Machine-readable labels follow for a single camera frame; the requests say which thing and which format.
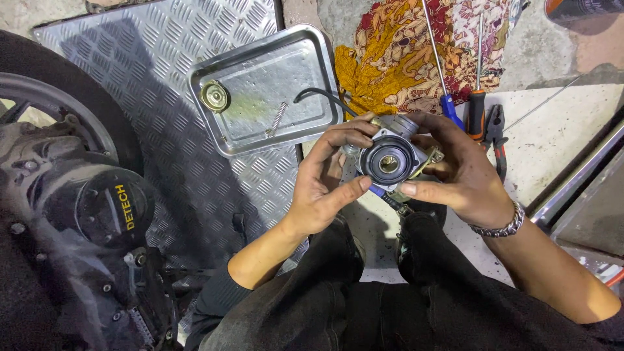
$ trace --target black tire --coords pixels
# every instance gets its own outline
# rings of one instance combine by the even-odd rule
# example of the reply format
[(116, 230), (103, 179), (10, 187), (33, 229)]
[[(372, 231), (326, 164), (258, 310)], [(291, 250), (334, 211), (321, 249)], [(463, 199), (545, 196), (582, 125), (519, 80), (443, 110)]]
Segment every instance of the black tire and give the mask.
[(25, 37), (0, 31), (0, 72), (19, 74), (54, 86), (85, 105), (115, 143), (120, 166), (143, 175), (139, 140), (121, 107), (80, 67)]

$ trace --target black sleeve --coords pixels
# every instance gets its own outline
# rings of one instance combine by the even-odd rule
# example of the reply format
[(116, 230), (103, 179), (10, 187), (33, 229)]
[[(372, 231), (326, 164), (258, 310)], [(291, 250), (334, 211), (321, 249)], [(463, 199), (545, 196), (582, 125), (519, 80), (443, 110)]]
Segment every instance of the black sleeve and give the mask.
[(227, 264), (203, 285), (193, 312), (191, 333), (184, 351), (197, 350), (203, 338), (215, 330), (221, 319), (253, 290), (238, 285), (228, 272)]
[(613, 317), (597, 323), (581, 324), (600, 343), (624, 350), (624, 309), (620, 308)]

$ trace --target diamond plate metal sheet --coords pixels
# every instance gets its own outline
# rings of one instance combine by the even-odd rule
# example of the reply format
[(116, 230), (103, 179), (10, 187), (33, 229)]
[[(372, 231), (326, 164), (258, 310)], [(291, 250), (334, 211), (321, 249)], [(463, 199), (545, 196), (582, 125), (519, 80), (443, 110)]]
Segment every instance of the diamond plate metal sheet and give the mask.
[(246, 214), (253, 240), (291, 204), (295, 148), (232, 160), (219, 156), (185, 84), (193, 63), (276, 30), (272, 0), (157, 1), (34, 30), (126, 112), (140, 139), (145, 178), (157, 190), (149, 244), (160, 248), (170, 267), (223, 265), (241, 248), (234, 212)]

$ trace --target orange screwdriver handle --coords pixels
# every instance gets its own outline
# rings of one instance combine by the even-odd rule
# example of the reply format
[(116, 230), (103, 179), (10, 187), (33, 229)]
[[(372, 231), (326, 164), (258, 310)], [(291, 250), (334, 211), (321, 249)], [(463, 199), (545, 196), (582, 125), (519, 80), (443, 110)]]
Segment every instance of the orange screwdriver handle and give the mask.
[(468, 123), (466, 124), (466, 134), (476, 141), (482, 142), (485, 137), (485, 91), (477, 90), (470, 94), (470, 104), (468, 105)]

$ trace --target wheel rim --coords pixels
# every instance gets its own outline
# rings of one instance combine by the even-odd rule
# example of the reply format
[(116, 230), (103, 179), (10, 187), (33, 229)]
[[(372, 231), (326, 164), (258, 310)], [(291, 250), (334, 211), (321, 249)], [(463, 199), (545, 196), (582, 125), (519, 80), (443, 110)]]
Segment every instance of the wheel rim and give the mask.
[(85, 141), (86, 148), (119, 161), (115, 143), (104, 125), (85, 105), (68, 93), (30, 77), (0, 72), (0, 99), (15, 102), (13, 107), (0, 116), (0, 124), (16, 122), (28, 107), (40, 110), (57, 122), (73, 114), (80, 122), (77, 132)]

